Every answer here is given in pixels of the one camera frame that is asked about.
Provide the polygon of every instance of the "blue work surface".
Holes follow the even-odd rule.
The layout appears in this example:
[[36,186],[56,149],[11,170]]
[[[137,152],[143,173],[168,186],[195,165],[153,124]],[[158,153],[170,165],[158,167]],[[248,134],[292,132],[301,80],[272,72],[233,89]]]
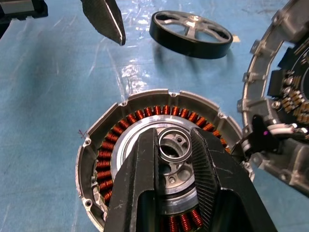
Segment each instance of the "blue work surface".
[[[75,188],[79,131],[130,94],[191,91],[242,125],[236,102],[249,50],[287,1],[118,0],[123,47],[95,31],[79,0],[46,2],[47,18],[14,21],[0,40],[0,232],[96,231]],[[149,35],[159,10],[204,16],[239,41],[218,60],[160,48]],[[307,198],[260,170],[255,186],[280,232],[309,231]]]

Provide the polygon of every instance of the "blue mat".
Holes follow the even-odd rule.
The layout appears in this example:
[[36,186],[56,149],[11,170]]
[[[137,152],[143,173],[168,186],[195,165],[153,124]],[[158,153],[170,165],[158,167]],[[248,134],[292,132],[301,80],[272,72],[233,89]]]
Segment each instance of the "blue mat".
[[[96,231],[75,189],[79,130],[132,93],[191,91],[242,125],[236,102],[249,50],[287,1],[118,0],[127,36],[123,47],[95,31],[80,1],[46,2],[47,18],[14,21],[0,40],[0,232]],[[239,42],[218,60],[165,48],[161,60],[148,32],[159,10],[207,17]],[[309,231],[307,198],[260,170],[255,186],[280,232]]]

